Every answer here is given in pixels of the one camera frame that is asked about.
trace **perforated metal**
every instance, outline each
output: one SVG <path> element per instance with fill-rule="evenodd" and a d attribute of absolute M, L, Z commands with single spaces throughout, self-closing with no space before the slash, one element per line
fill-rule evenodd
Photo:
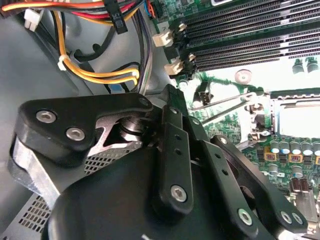
<path fill-rule="evenodd" d="M 84 172 L 86 175 L 90 175 L 140 147 L 141 142 L 135 142 L 126 148 L 113 148 L 90 156 L 85 161 Z M 37 194 L 33 194 L 4 231 L 1 239 L 40 240 L 50 213 L 51 211 L 44 199 Z"/>

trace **yellow wire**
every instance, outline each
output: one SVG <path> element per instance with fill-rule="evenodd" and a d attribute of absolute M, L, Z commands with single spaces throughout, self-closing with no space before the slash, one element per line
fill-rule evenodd
<path fill-rule="evenodd" d="M 54 16 L 57 22 L 57 30 L 58 30 L 58 42 L 59 42 L 59 50 L 61 55 L 67 55 L 67 51 L 65 48 L 65 39 L 63 37 L 63 30 L 62 30 L 62 24 L 59 18 L 59 14 L 57 11 L 54 11 Z M 98 84 L 119 84 L 119 83 L 124 83 L 127 81 L 133 81 L 134 84 L 137 84 L 137 79 L 139 78 L 139 71 L 135 68 L 132 68 L 132 70 L 124 69 L 121 71 L 115 71 L 115 72 L 106 72 L 106 73 L 95 73 L 95 72 L 89 72 L 82 70 L 81 68 L 77 67 L 74 65 L 68 58 L 65 58 L 63 60 L 65 65 L 76 75 L 79 77 L 93 82 L 93 83 L 98 83 Z M 119 79 L 99 79 L 99 78 L 107 78 L 107 77 L 115 77 L 119 76 L 122 74 L 134 72 L 136 76 L 129 76 L 129 77 L 124 77 L 124 78 L 119 78 Z"/>
<path fill-rule="evenodd" d="M 132 18 L 132 16 L 136 13 L 137 10 L 138 10 L 138 8 L 135 9 L 135 10 L 133 10 L 132 12 L 130 12 L 130 13 L 129 13 L 127 16 L 125 16 L 123 19 L 124 19 L 125 21 L 129 20 L 130 18 Z M 103 25 L 107 25 L 107 26 L 113 26 L 113 23 L 110 22 L 110 21 L 96 20 L 96 19 L 91 19 L 91 18 L 87 18 L 87 17 L 84 17 L 84 16 L 80 16 L 80 18 L 85 19 L 85 20 L 87 20 L 87 21 L 89 21 L 89 22 L 92 22 L 92 23 L 95 23 L 95 24 L 103 24 Z"/>

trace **silver screw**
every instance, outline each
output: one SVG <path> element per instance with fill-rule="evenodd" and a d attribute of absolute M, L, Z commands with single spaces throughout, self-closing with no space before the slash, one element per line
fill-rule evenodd
<path fill-rule="evenodd" d="M 171 110 L 171 112 L 173 112 L 174 114 L 177 114 L 178 113 L 178 111 L 174 108 L 174 107 L 170 107 L 170 110 Z"/>
<path fill-rule="evenodd" d="M 227 140 L 225 140 L 223 137 L 220 137 L 220 141 L 221 141 L 223 144 L 227 144 Z"/>
<path fill-rule="evenodd" d="M 294 219 L 298 222 L 298 224 L 304 224 L 304 222 L 302 221 L 301 217 L 296 214 L 295 212 L 292 213 L 292 216 L 294 217 Z"/>
<path fill-rule="evenodd" d="M 194 122 L 194 123 L 197 124 L 197 125 L 200 124 L 199 121 L 198 121 L 197 119 L 195 119 L 195 118 L 192 119 L 192 122 Z"/>
<path fill-rule="evenodd" d="M 85 139 L 86 136 L 84 131 L 77 127 L 70 127 L 65 134 L 69 139 L 73 141 L 81 141 Z"/>
<path fill-rule="evenodd" d="M 178 202 L 185 202 L 187 200 L 186 191 L 179 185 L 173 185 L 171 187 L 171 196 Z"/>
<path fill-rule="evenodd" d="M 146 99 L 142 98 L 142 97 L 139 98 L 139 102 L 142 103 L 145 106 L 149 105 L 148 101 Z"/>
<path fill-rule="evenodd" d="M 40 122 L 43 122 L 45 124 L 51 124 L 57 119 L 56 115 L 53 112 L 47 110 L 38 111 L 35 117 Z"/>
<path fill-rule="evenodd" d="M 238 210 L 238 216 L 245 225 L 248 225 L 248 226 L 252 225 L 252 218 L 246 210 L 240 208 Z"/>
<path fill-rule="evenodd" d="M 281 211 L 281 216 L 282 218 L 288 223 L 288 224 L 292 224 L 292 220 L 290 218 L 290 216 L 288 215 L 288 213 L 286 213 L 285 211 Z"/>

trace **orange wire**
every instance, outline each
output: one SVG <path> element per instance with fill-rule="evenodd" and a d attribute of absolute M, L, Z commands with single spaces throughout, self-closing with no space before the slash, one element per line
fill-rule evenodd
<path fill-rule="evenodd" d="M 37 1 L 37 2 L 17 2 L 3 6 L 1 9 L 6 12 L 21 8 L 42 8 L 42 7 L 72 7 L 72 8 L 92 8 L 103 7 L 102 1 L 86 2 L 86 3 L 70 3 L 70 2 L 54 2 L 54 1 Z"/>

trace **wire bundle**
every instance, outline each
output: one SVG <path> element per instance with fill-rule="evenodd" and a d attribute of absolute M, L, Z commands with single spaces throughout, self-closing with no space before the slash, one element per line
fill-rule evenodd
<path fill-rule="evenodd" d="M 141 63 L 138 64 L 137 62 L 131 62 L 128 63 L 112 72 L 105 72 L 105 73 L 96 73 L 91 71 L 86 71 L 84 69 L 81 69 L 77 65 L 75 65 L 69 57 L 69 53 L 66 50 L 65 47 L 65 16 L 64 13 L 70 13 L 74 14 L 76 16 L 79 16 L 80 18 L 83 18 L 87 21 L 97 23 L 97 24 L 103 24 L 112 26 L 113 23 L 111 22 L 110 16 L 106 11 L 104 7 L 104 3 L 102 1 L 98 2 L 88 2 L 88 3 L 66 3 L 66 2 L 52 2 L 52 1 L 31 1 L 31 2 L 16 2 L 9 5 L 3 6 L 1 9 L 6 11 L 11 11 L 19 8 L 33 8 L 33 9 L 46 9 L 52 11 L 52 16 L 54 19 L 54 28 L 55 28 L 55 35 L 56 40 L 54 40 L 51 35 L 48 33 L 46 28 L 43 26 L 42 23 L 39 25 L 39 29 L 44 33 L 45 40 L 47 40 L 48 43 L 50 43 L 54 48 L 57 49 L 59 53 L 59 67 L 64 67 L 66 70 L 70 71 L 71 73 L 75 74 L 76 76 L 93 82 L 97 84 L 121 84 L 133 81 L 135 88 L 132 90 L 132 92 L 139 92 L 139 93 L 145 93 L 146 89 L 146 82 L 150 78 L 149 71 L 151 70 L 152 65 L 152 54 L 151 52 L 151 41 L 150 41 L 150 35 L 146 26 L 146 23 L 144 22 L 144 19 L 138 11 L 139 6 L 143 4 L 143 0 L 125 0 L 121 3 L 120 9 L 122 11 L 122 14 L 124 16 L 124 20 L 127 21 L 133 16 L 135 16 L 134 22 L 136 22 L 135 26 L 137 29 L 137 33 L 143 33 L 143 36 L 146 40 L 146 58 L 144 55 L 144 40 L 142 36 L 139 36 L 139 43 L 140 43 L 140 54 L 141 54 Z M 95 51 L 93 54 L 90 55 L 82 55 L 78 52 L 74 53 L 74 57 L 79 62 L 88 62 L 93 59 L 98 58 L 108 47 L 108 45 L 111 42 L 111 39 L 113 38 L 115 34 L 115 29 L 111 27 L 110 32 L 108 33 L 105 41 L 101 45 L 101 47 L 98 48 L 97 51 Z M 139 70 L 142 74 L 140 74 L 140 71 L 137 68 L 130 67 L 130 66 L 139 66 Z"/>

